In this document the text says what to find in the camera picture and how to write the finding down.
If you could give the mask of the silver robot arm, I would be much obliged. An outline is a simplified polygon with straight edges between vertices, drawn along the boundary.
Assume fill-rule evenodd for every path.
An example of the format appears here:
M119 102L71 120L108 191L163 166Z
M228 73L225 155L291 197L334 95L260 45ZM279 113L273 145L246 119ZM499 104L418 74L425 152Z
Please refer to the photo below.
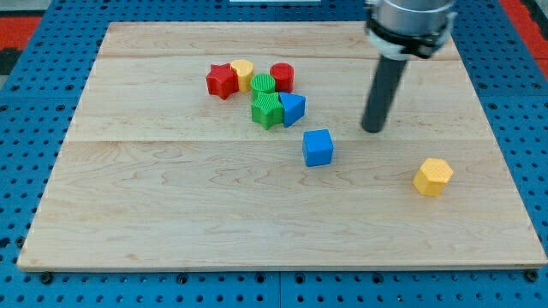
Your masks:
M455 0L368 0L366 34L381 56L428 59L449 40Z

